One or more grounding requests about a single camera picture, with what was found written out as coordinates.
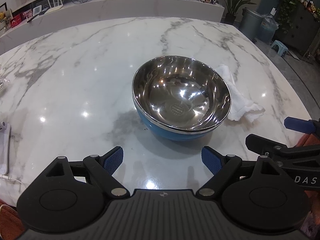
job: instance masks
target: small stool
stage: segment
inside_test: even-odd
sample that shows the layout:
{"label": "small stool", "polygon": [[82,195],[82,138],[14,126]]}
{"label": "small stool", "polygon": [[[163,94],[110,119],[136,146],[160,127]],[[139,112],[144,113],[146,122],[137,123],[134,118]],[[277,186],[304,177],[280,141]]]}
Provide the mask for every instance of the small stool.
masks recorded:
{"label": "small stool", "polygon": [[285,56],[288,52],[288,48],[281,41],[275,41],[272,44],[271,48],[273,48],[276,45],[278,45],[278,47],[279,47],[278,55],[280,57]]}

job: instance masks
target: white device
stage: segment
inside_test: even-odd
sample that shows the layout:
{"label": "white device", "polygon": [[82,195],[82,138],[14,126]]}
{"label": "white device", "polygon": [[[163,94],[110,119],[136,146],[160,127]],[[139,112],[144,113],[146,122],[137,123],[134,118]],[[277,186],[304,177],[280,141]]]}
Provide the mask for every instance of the white device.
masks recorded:
{"label": "white device", "polygon": [[62,0],[60,0],[60,2],[61,2],[61,5],[59,5],[59,0],[58,0],[58,6],[55,6],[54,0],[53,0],[53,7],[51,7],[51,4],[50,4],[50,2],[49,2],[49,0],[48,0],[50,9],[47,10],[44,14],[48,14],[48,13],[51,13],[51,12],[54,12],[54,11],[59,10],[59,9],[63,6]]}
{"label": "white device", "polygon": [[0,122],[0,174],[8,173],[10,124]]}
{"label": "white device", "polygon": [[33,16],[39,14],[42,11],[42,5],[33,8]]}

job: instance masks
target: marble table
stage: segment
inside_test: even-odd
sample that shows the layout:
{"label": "marble table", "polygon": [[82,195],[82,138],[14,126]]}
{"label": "marble table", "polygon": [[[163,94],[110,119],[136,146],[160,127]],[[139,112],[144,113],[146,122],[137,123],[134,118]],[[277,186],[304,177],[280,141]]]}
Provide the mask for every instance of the marble table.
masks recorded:
{"label": "marble table", "polygon": [[[266,109],[252,124],[225,120],[191,142],[155,136],[132,101],[134,73],[161,55],[192,57],[229,66],[237,88]],[[287,116],[310,119],[302,102],[271,61],[230,25],[187,18],[123,18],[50,33],[0,56],[0,76],[11,80],[0,98],[0,120],[12,126],[9,176],[30,184],[57,156],[80,161],[124,149],[114,177],[135,188],[197,190],[212,174],[201,148],[244,160],[251,133],[294,146],[301,134],[286,130]],[[0,180],[0,199],[15,205],[24,190]]]}

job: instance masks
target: stainless steel bowl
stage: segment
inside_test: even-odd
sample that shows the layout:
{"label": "stainless steel bowl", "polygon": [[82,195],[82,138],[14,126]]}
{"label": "stainless steel bowl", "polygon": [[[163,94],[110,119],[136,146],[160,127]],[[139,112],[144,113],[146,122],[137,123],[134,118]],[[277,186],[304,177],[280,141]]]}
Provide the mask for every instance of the stainless steel bowl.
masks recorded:
{"label": "stainless steel bowl", "polygon": [[158,57],[143,64],[133,78],[132,97],[150,122],[180,134],[215,129],[231,108],[230,91],[219,74],[180,56]]}

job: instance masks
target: white charging cable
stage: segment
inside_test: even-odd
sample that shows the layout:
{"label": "white charging cable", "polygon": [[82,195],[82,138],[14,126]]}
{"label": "white charging cable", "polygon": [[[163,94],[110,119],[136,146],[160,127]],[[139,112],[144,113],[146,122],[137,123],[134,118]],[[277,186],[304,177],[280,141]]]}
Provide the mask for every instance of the white charging cable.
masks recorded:
{"label": "white charging cable", "polygon": [[23,184],[23,182],[20,181],[20,180],[18,180],[18,179],[10,178],[10,177],[8,177],[7,175],[3,175],[3,174],[0,174],[0,177],[1,177],[2,179],[14,180],[14,181],[22,184],[25,188],[27,188],[27,186],[26,186],[25,184]]}

